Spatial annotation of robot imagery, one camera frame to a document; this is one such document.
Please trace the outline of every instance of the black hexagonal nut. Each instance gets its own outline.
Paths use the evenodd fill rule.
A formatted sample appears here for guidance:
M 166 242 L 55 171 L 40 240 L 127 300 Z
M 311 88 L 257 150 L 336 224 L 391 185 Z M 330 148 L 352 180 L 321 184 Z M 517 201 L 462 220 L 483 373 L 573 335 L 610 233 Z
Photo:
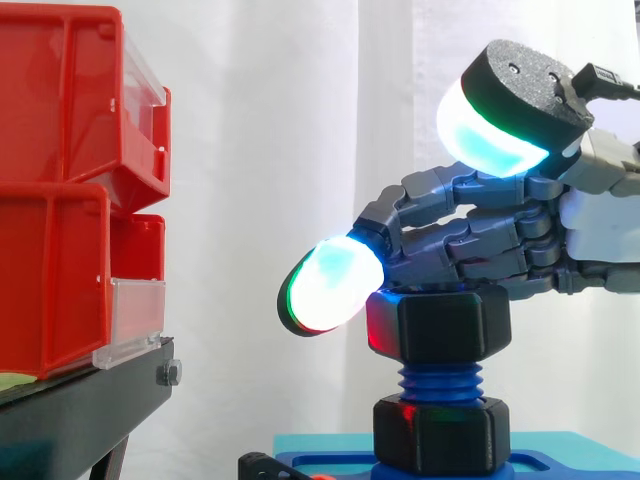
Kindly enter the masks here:
M 479 362 L 511 342 L 507 291 L 380 290 L 367 301 L 369 346 L 409 364 Z
M 509 409 L 502 400 L 480 400 L 460 407 L 383 398 L 373 409 L 376 457 L 420 476 L 491 475 L 511 454 Z

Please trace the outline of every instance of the white backdrop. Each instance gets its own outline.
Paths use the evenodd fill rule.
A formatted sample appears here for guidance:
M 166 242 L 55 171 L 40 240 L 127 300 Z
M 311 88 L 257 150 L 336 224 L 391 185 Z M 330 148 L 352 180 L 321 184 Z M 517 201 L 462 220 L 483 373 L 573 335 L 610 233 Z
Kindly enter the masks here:
M 276 433 L 370 430 L 397 365 L 368 351 L 362 318 L 289 334 L 276 292 L 383 186 L 450 163 L 435 109 L 489 40 L 639 80 L 632 0 L 111 3 L 173 91 L 172 196 L 153 210 L 167 219 L 166 333 L 184 365 L 132 435 L 124 480 L 232 479 L 237 457 L 270 451 Z M 598 113 L 640 139 L 637 107 Z M 640 456 L 638 312 L 639 299 L 604 292 L 514 304 L 487 394 L 515 430 L 573 430 Z

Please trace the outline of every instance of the robotic hand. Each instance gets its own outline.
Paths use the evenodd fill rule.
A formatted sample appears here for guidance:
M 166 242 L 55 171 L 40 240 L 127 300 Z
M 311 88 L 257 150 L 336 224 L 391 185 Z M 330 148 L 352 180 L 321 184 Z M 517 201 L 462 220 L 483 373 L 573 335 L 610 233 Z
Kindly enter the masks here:
M 591 128 L 594 98 L 640 91 L 591 64 L 574 76 L 527 47 L 491 42 L 438 110 L 458 162 L 385 188 L 348 235 L 307 254 L 278 295 L 283 324 L 326 332 L 381 287 L 492 283 L 512 300 L 640 292 L 640 155 Z M 436 223 L 458 205 L 477 208 Z

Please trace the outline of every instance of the black fingertip cap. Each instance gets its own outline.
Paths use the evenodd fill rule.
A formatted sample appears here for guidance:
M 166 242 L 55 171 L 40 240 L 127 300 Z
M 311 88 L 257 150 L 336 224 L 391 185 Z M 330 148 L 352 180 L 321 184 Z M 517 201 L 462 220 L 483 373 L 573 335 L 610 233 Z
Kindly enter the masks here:
M 282 282 L 282 285 L 280 286 L 280 290 L 278 291 L 278 299 L 276 301 L 280 322 L 282 322 L 282 325 L 284 325 L 287 330 L 289 330 L 291 333 L 295 333 L 299 337 L 315 337 L 316 335 L 320 335 L 321 333 L 326 333 L 324 331 L 315 331 L 305 328 L 291 311 L 289 302 L 289 287 L 295 280 L 295 277 L 298 274 L 298 270 L 300 270 L 302 264 L 309 257 L 309 255 L 311 255 L 312 252 L 313 250 L 302 257 L 302 260 L 300 260 L 297 265 L 293 267 L 291 272 L 289 272 L 289 275 L 287 275 L 287 278 L 284 279 L 284 282 Z
M 556 92 L 573 72 L 536 50 L 494 40 L 462 74 L 462 91 L 489 123 L 550 153 L 561 152 L 593 124 L 580 102 Z

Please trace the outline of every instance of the blue threaded rod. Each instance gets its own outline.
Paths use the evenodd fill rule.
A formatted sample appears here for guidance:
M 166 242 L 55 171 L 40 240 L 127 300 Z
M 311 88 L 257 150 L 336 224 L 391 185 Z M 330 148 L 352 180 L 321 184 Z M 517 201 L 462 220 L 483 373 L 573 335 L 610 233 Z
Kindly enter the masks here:
M 478 385 L 482 367 L 466 365 L 405 365 L 399 373 L 404 377 L 398 385 L 404 388 L 400 397 L 413 403 L 443 405 L 480 405 L 484 393 Z

